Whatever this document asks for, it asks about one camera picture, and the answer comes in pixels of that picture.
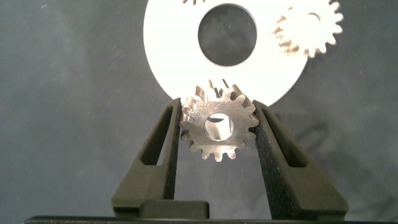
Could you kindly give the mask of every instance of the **center hole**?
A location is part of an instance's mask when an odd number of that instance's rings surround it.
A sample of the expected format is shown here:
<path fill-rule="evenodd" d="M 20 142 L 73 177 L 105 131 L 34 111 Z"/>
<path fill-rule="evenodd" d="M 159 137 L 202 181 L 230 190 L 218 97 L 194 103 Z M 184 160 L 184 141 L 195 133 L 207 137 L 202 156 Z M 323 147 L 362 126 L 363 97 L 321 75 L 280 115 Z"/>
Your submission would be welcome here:
<path fill-rule="evenodd" d="M 203 17 L 198 41 L 215 64 L 233 66 L 248 59 L 256 45 L 257 29 L 248 12 L 232 4 L 216 6 Z"/>
<path fill-rule="evenodd" d="M 204 129 L 207 137 L 210 139 L 224 141 L 232 135 L 234 123 L 228 115 L 217 113 L 207 118 Z"/>

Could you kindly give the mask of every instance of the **gray fabric backdrop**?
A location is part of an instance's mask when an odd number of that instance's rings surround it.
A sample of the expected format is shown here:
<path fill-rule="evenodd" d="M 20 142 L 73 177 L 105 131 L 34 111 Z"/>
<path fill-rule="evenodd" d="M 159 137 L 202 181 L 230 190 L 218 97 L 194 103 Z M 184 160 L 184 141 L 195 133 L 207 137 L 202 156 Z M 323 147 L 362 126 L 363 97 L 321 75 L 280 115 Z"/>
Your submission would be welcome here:
<path fill-rule="evenodd" d="M 171 100 L 146 60 L 146 4 L 0 1 L 0 223 L 113 215 L 112 194 Z M 398 2 L 341 5 L 338 45 L 272 109 L 346 197 L 348 220 L 396 220 Z M 176 199 L 209 201 L 212 218 L 271 218 L 254 149 L 216 163 L 187 147 Z"/>

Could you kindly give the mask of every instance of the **white disc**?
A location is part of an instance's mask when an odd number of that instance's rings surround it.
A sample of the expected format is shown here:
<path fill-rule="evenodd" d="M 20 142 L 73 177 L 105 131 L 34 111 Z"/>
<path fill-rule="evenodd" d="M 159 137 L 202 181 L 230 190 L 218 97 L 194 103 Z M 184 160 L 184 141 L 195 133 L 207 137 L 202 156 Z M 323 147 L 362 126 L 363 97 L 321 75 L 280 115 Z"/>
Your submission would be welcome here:
<path fill-rule="evenodd" d="M 197 85 L 225 79 L 237 84 L 251 100 L 275 103 L 297 81 L 306 56 L 285 56 L 272 32 L 289 7 L 288 0 L 149 0 L 144 20 L 147 59 L 161 87 L 171 98 L 195 94 Z M 244 62 L 224 67 L 209 61 L 198 42 L 198 28 L 206 13 L 221 4 L 245 9 L 257 27 L 257 42 Z"/>

